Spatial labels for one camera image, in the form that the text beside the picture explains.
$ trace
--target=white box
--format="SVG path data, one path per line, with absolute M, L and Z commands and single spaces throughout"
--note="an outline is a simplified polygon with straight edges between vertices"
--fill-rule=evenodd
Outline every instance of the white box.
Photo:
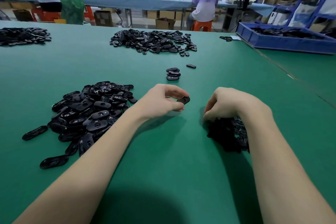
M 278 14 L 278 13 L 276 13 L 276 12 L 272 12 L 272 13 L 271 13 L 271 16 L 270 16 L 269 19 L 268 19 L 267 24 L 272 24 L 272 23 L 274 22 L 274 19 L 275 19 L 275 17 L 276 17 L 277 14 Z
M 282 22 L 285 21 L 286 19 L 288 19 L 288 17 L 289 17 L 289 14 L 277 13 L 277 15 L 275 16 L 275 19 L 273 21 L 273 25 L 282 24 Z

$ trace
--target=purple shirt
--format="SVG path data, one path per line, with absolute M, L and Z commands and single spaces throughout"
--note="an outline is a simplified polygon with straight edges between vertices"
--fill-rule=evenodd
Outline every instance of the purple shirt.
M 215 5 L 219 0 L 192 0 L 196 10 L 192 12 L 195 20 L 200 22 L 212 21 L 215 17 Z

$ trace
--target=paper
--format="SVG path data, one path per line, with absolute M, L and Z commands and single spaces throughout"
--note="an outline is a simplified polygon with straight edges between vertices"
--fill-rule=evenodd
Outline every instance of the paper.
M 239 36 L 237 36 L 237 35 L 231 35 L 231 38 L 233 39 L 233 40 L 242 40 Z

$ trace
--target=floor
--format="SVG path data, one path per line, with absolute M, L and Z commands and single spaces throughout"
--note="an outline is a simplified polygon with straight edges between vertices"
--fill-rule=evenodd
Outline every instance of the floor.
M 16 21 L 17 19 L 15 18 L 15 15 L 13 13 L 13 11 L 11 9 L 4 9 L 2 10 L 12 21 Z M 117 23 L 120 23 L 120 18 L 118 17 L 118 15 L 116 13 L 112 13 L 112 21 L 113 24 L 116 27 L 122 27 L 121 25 L 117 25 Z M 218 16 L 218 21 L 217 22 L 213 22 L 212 23 L 212 31 L 213 32 L 220 32 L 222 25 L 223 25 L 223 21 L 224 21 L 224 17 L 225 15 L 219 15 Z M 149 18 L 138 18 L 135 17 L 134 15 L 132 16 L 132 21 L 133 21 L 133 28 L 144 28 L 144 29 L 155 29 L 155 19 L 149 19 Z M 186 28 L 186 22 L 183 22 L 183 28 L 182 30 L 187 30 Z M 176 21 L 175 25 L 174 25 L 174 30 L 180 30 L 180 25 L 181 25 L 181 21 Z

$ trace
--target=hand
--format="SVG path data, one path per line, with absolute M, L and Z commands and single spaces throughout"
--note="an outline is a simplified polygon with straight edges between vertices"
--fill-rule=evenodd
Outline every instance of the hand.
M 269 107 L 255 96 L 233 88 L 219 87 L 209 99 L 205 111 L 204 120 L 216 118 L 232 118 L 240 116 L 242 112 L 262 110 Z
M 176 102 L 175 99 L 188 96 L 189 93 L 178 86 L 156 84 L 130 109 L 139 113 L 143 118 L 160 117 L 170 111 L 183 111 L 184 104 Z

